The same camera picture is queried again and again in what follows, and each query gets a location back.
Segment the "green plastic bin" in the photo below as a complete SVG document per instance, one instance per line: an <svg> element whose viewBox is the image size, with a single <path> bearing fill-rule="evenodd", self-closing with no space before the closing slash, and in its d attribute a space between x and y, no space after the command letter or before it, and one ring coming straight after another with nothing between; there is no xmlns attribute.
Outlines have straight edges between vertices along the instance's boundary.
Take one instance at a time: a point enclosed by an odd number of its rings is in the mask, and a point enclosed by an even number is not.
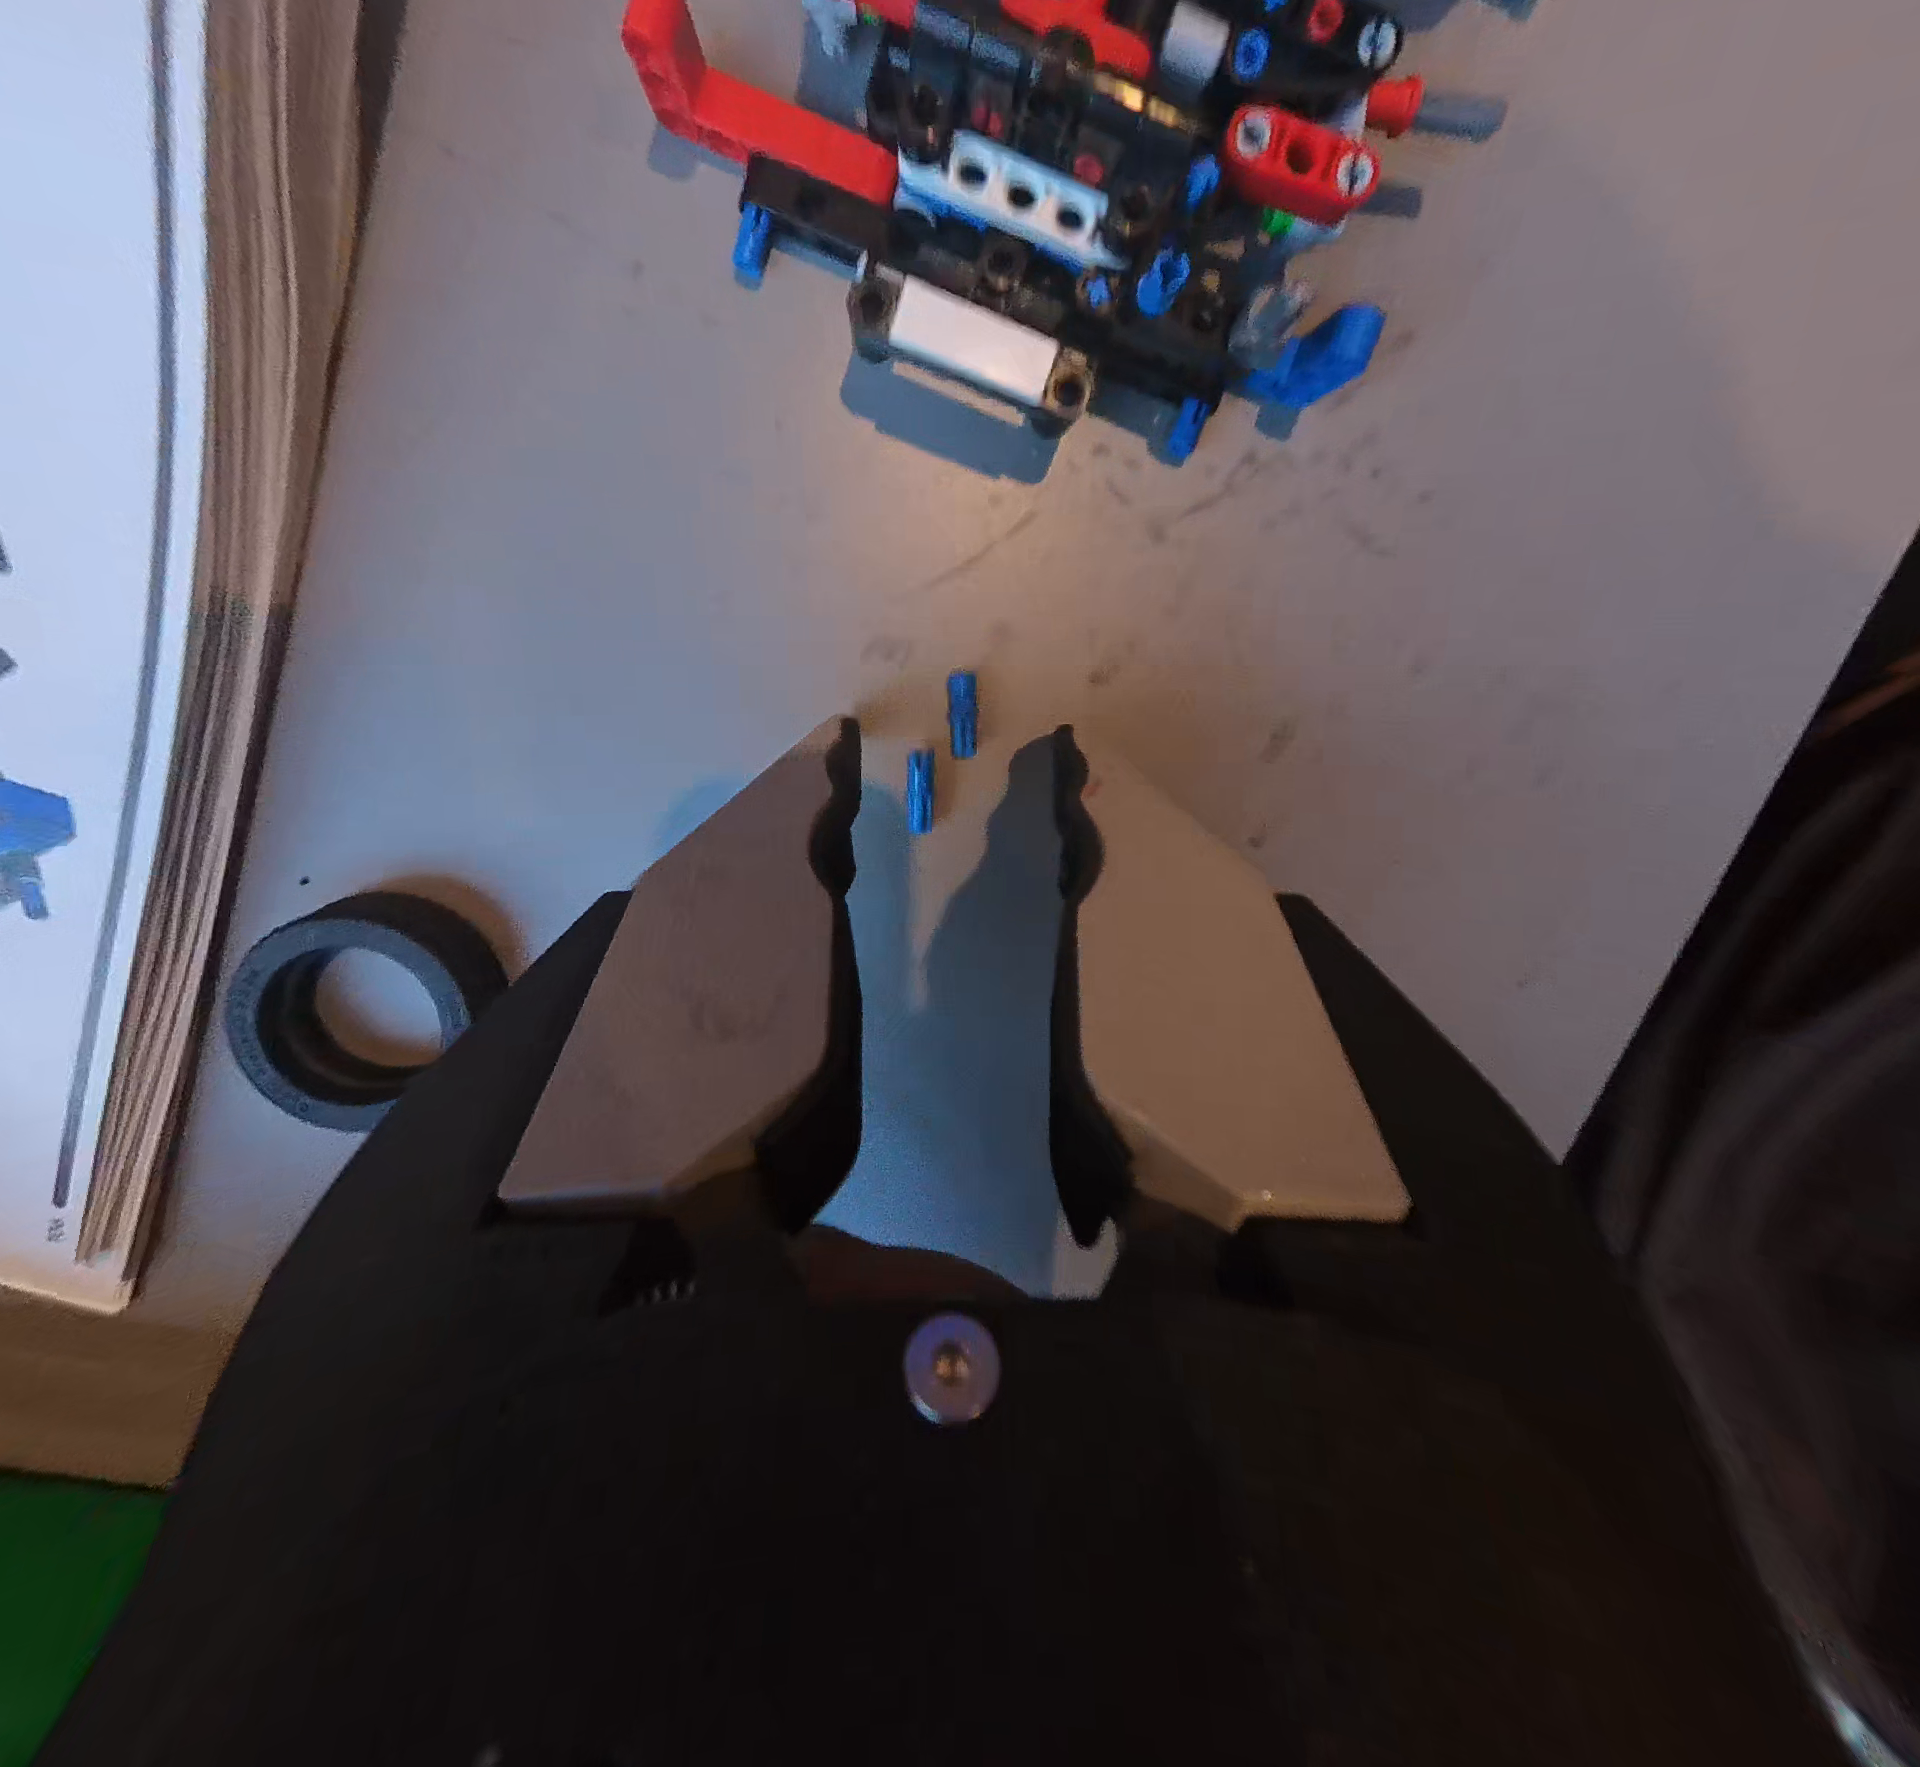
<svg viewBox="0 0 1920 1767"><path fill-rule="evenodd" d="M161 1490L2 1475L2 1762L30 1762L142 1573Z"/></svg>

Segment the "grey desk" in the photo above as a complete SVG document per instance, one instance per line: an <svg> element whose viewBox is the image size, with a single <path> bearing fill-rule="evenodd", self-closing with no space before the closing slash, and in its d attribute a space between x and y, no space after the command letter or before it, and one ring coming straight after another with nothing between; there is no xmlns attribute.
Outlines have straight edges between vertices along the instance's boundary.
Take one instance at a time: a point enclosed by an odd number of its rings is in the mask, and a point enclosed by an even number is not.
<svg viewBox="0 0 1920 1767"><path fill-rule="evenodd" d="M794 84L797 0L688 1ZM826 267L737 285L619 15L408 0L227 952L393 884L518 966L858 713L837 1212L1048 1283L1010 765L1086 723L1562 1151L1917 531L1917 0L1454 0L1421 65L1507 116L1395 149L1322 263L1370 375L1183 464L858 362Z"/></svg>

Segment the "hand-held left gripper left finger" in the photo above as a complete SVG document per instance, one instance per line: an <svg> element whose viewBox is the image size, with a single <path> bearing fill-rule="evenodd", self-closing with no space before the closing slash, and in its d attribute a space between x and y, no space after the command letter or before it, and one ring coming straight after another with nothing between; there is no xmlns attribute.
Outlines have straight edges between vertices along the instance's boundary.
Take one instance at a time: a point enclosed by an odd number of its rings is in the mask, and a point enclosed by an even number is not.
<svg viewBox="0 0 1920 1767"><path fill-rule="evenodd" d="M859 1142L859 755L832 717L637 878L504 1207L663 1210L735 1172L791 1231L828 1203Z"/></svg>

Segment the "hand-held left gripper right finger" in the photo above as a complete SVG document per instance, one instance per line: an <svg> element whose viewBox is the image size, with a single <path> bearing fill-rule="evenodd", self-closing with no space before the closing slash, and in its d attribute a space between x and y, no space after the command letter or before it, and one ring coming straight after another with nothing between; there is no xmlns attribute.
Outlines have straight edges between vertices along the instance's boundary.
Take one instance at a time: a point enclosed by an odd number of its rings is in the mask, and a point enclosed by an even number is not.
<svg viewBox="0 0 1920 1767"><path fill-rule="evenodd" d="M1048 1158L1072 1240L1134 1203L1222 1235L1405 1225L1409 1189L1260 869L1073 727L1048 756Z"/></svg>

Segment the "open instruction booklet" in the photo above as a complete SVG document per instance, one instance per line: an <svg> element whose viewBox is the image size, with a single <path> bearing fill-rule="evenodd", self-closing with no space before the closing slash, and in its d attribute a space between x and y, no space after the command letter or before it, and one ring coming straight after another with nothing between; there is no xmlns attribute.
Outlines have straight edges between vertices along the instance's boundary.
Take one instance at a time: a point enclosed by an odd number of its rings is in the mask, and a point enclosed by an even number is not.
<svg viewBox="0 0 1920 1767"><path fill-rule="evenodd" d="M379 140L371 0L2 0L2 1278L137 1291Z"/></svg>

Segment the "toy brick race car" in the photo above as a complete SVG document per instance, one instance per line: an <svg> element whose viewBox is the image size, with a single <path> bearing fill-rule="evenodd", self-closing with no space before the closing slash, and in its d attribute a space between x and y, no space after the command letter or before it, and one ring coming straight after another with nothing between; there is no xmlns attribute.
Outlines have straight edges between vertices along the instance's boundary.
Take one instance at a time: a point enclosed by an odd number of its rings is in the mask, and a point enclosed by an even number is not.
<svg viewBox="0 0 1920 1767"><path fill-rule="evenodd" d="M1379 140L1485 140L1500 100L1405 72L1382 0L801 0L833 109L710 58L687 0L627 0L658 126L743 171L735 276L777 245L850 278L852 349L1019 409L1048 437L1106 390L1300 412L1372 362L1384 313L1320 323L1295 261L1384 187Z"/></svg>

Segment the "black rubber toy tyre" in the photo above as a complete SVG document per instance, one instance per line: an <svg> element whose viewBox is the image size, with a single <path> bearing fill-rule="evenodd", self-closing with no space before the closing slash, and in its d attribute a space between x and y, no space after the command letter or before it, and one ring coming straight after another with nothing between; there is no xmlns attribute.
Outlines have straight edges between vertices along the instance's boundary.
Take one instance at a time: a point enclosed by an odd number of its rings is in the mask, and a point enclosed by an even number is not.
<svg viewBox="0 0 1920 1767"><path fill-rule="evenodd" d="M427 998L449 1052L508 991L492 940L463 913L396 889L334 900L256 939L225 1002L228 1050L252 1090L328 1132L371 1134L424 1075L374 1061L338 1037L323 982L343 955L364 952L408 972Z"/></svg>

